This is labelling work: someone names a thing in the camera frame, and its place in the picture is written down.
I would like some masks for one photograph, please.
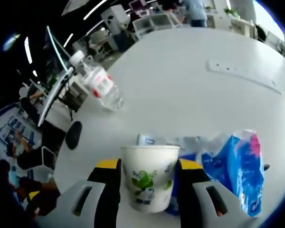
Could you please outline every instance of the table surface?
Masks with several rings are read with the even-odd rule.
[[[222,60],[270,77],[281,95],[241,78],[208,72],[207,60]],[[132,46],[109,69],[125,106],[113,114],[89,96],[75,116],[83,129],[78,146],[63,143],[54,178],[61,192],[87,179],[98,161],[120,157],[138,133],[213,137],[221,132],[257,131],[265,163],[261,219],[285,195],[285,59],[267,45],[208,28],[153,32]],[[117,227],[178,228],[166,213],[144,215],[122,201]]]

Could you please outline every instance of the white paper cup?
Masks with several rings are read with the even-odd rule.
[[[178,146],[131,146],[122,148],[125,185],[130,206],[156,213],[170,203]]]

